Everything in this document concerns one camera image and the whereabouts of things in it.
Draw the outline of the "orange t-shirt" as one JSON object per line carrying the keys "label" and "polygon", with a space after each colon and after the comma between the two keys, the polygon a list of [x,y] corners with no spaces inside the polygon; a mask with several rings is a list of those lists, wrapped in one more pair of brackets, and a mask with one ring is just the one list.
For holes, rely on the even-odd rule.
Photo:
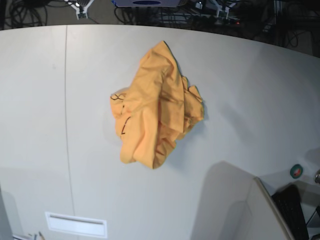
{"label": "orange t-shirt", "polygon": [[176,141],[205,116],[197,87],[181,74],[164,41],[140,60],[130,86],[111,95],[110,107],[122,141],[120,160],[151,169],[162,166]]}

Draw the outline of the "white partition panel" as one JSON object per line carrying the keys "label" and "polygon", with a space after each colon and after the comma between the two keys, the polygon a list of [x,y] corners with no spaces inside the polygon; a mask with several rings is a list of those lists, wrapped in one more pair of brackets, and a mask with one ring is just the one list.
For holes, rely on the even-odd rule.
{"label": "white partition panel", "polygon": [[261,180],[225,161],[206,173],[193,240],[292,240]]}

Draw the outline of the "white table slot plate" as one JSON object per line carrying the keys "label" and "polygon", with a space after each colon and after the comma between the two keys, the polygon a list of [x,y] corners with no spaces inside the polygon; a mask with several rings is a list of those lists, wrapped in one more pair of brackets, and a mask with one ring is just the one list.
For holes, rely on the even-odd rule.
{"label": "white table slot plate", "polygon": [[45,212],[45,218],[50,231],[101,239],[108,238],[106,220],[52,212]]}

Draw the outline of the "green tape roll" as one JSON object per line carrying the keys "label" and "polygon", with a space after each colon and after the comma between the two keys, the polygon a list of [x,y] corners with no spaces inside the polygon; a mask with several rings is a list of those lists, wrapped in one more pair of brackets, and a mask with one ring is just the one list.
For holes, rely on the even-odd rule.
{"label": "green tape roll", "polygon": [[302,176],[303,174],[303,167],[300,164],[295,164],[289,171],[290,176],[293,179],[298,179]]}

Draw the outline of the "black keyboard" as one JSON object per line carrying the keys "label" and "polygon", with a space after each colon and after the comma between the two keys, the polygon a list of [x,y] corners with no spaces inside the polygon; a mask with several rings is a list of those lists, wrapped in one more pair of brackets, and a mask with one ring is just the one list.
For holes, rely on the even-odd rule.
{"label": "black keyboard", "polygon": [[271,196],[295,240],[308,240],[309,233],[296,185],[288,185]]}

